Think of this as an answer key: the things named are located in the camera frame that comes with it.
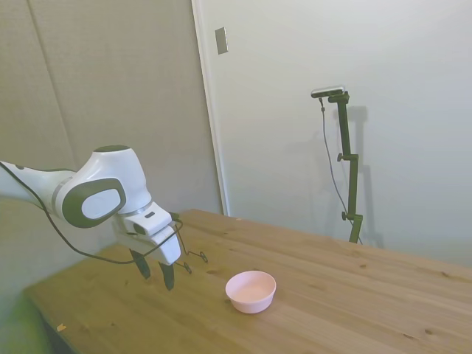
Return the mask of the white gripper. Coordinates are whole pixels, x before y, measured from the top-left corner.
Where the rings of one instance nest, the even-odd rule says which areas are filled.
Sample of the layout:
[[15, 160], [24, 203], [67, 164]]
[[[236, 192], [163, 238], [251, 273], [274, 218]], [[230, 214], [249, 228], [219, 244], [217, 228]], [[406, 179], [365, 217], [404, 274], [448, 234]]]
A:
[[157, 232], [148, 232], [148, 229], [136, 223], [127, 227], [114, 221], [114, 232], [117, 241], [129, 248], [134, 264], [145, 280], [150, 278], [150, 268], [143, 254], [149, 254], [159, 261], [166, 289], [171, 291], [174, 288], [173, 264], [181, 256], [181, 248], [171, 225]]

